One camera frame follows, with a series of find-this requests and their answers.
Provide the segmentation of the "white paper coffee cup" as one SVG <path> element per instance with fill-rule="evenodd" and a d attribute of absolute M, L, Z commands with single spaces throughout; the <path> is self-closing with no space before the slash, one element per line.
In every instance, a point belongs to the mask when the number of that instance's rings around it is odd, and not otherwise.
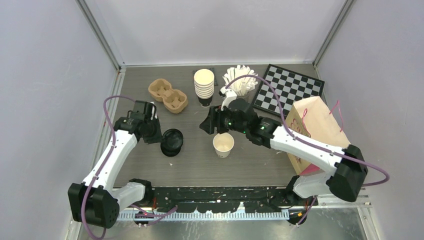
<path fill-rule="evenodd" d="M 231 150 L 235 145 L 235 140 L 229 133 L 218 133 L 214 136 L 212 141 L 216 154 L 220 158 L 229 156 Z"/>

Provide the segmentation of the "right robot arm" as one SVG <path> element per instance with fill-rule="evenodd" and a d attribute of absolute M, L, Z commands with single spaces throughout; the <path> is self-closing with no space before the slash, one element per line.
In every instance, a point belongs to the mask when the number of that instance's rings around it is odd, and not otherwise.
<path fill-rule="evenodd" d="M 292 154 L 319 167 L 319 173 L 291 178 L 282 192 L 289 205 L 323 194 L 355 202 L 368 174 L 358 147 L 332 146 L 293 132 L 277 120 L 258 116 L 243 99 L 233 100 L 229 106 L 211 106 L 199 127 L 209 135 L 236 131 L 255 145 Z"/>

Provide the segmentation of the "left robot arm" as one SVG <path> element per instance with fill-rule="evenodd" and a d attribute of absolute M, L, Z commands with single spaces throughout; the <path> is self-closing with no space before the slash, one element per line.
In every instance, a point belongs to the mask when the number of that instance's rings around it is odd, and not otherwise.
<path fill-rule="evenodd" d="M 153 102 L 135 101 L 133 109 L 110 127 L 111 137 L 99 161 L 81 183 L 72 183 L 67 192 L 75 221 L 106 229 L 130 205 L 148 207 L 153 202 L 150 181 L 133 178 L 118 189 L 114 189 L 114 184 L 129 153 L 140 141 L 156 144 L 162 138 Z"/>

